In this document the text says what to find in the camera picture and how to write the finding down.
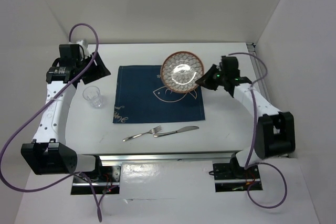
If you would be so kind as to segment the floral ceramic plate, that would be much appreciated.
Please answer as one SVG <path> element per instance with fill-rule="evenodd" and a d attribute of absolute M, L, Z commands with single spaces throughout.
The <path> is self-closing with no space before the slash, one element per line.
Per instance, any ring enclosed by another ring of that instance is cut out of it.
<path fill-rule="evenodd" d="M 196 80 L 204 74 L 200 58 L 188 51 L 177 51 L 168 56 L 160 69 L 163 84 L 176 93 L 189 93 L 198 87 Z"/>

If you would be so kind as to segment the blue fish placemat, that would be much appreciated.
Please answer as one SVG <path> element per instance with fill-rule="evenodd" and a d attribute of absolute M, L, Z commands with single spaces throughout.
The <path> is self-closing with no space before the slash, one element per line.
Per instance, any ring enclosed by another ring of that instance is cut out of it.
<path fill-rule="evenodd" d="M 176 93 L 160 76 L 160 65 L 120 66 L 114 124 L 174 123 L 205 120 L 202 91 Z"/>

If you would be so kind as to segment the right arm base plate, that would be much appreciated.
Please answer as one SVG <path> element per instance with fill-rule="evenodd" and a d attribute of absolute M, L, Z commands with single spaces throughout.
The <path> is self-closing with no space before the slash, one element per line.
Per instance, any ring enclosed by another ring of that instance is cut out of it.
<path fill-rule="evenodd" d="M 208 174 L 214 178 L 217 193 L 247 191 L 249 186 L 250 190 L 263 190 L 257 166 L 243 170 L 242 174 L 236 176 L 228 163 L 215 163 Z"/>

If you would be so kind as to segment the silver fork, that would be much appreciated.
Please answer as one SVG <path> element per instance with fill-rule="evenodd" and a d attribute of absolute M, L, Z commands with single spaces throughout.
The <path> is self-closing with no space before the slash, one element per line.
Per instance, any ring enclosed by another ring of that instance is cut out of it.
<path fill-rule="evenodd" d="M 124 138 L 122 141 L 123 141 L 123 142 L 127 142 L 127 141 L 133 140 L 133 139 L 135 139 L 135 138 L 138 138 L 138 137 L 140 137 L 140 136 L 142 136 L 142 135 L 146 135 L 146 134 L 153 135 L 153 134 L 155 134 L 155 133 L 160 132 L 161 130 L 162 130 L 162 127 L 161 127 L 161 126 L 157 126 L 157 127 L 153 128 L 153 129 L 150 129 L 150 130 L 147 131 L 147 132 L 139 133 L 139 134 L 136 134 L 136 135 L 133 135 L 133 136 L 126 137 L 126 138 Z"/>

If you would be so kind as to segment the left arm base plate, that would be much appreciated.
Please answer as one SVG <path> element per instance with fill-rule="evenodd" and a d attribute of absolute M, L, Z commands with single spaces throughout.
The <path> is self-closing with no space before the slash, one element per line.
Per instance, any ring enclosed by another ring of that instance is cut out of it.
<path fill-rule="evenodd" d="M 121 166 L 99 166 L 92 172 L 87 172 L 92 186 L 97 195 L 106 193 L 108 195 L 116 195 L 120 192 Z M 92 195 L 92 191 L 88 180 L 79 175 L 74 177 L 71 186 L 71 195 Z"/>

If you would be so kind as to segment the clear drinking glass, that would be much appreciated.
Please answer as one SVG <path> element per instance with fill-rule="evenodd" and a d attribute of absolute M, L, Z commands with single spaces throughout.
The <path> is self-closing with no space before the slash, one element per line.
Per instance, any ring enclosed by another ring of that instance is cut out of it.
<path fill-rule="evenodd" d="M 104 96 L 96 86 L 86 87 L 82 93 L 83 98 L 96 109 L 104 107 Z"/>

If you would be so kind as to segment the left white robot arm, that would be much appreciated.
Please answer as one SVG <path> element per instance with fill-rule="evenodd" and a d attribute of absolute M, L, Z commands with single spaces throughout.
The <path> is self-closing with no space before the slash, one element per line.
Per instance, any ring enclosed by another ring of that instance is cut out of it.
<path fill-rule="evenodd" d="M 98 53 L 90 53 L 85 40 L 59 45 L 60 56 L 46 73 L 50 102 L 43 111 L 31 143 L 23 144 L 21 155 L 36 175 L 71 174 L 79 157 L 66 146 L 66 124 L 71 101 L 79 82 L 89 84 L 111 73 Z"/>

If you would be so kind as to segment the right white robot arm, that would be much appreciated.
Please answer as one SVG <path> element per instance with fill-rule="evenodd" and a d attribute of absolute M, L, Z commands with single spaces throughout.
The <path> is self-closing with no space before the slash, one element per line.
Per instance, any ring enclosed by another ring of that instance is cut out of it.
<path fill-rule="evenodd" d="M 294 152 L 296 141 L 292 113 L 273 106 L 255 89 L 255 81 L 240 75 L 238 55 L 236 52 L 222 56 L 220 64 L 212 65 L 196 84 L 209 90 L 222 86 L 253 116 L 250 147 L 234 153 L 229 162 L 230 174 L 242 178 L 250 167 L 263 160 Z"/>

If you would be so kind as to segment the silver table knife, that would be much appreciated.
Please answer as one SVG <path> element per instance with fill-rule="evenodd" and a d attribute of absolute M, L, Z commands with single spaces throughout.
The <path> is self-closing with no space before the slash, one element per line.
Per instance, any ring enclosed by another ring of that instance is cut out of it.
<path fill-rule="evenodd" d="M 178 133 L 183 133 L 183 132 L 188 132 L 188 131 L 198 130 L 198 129 L 199 129 L 198 126 L 186 126 L 186 127 L 180 128 L 175 131 L 170 131 L 170 132 L 165 132 L 165 133 L 155 133 L 153 137 L 163 137 L 163 136 L 168 136 L 168 135 L 173 135 L 173 134 L 178 134 Z"/>

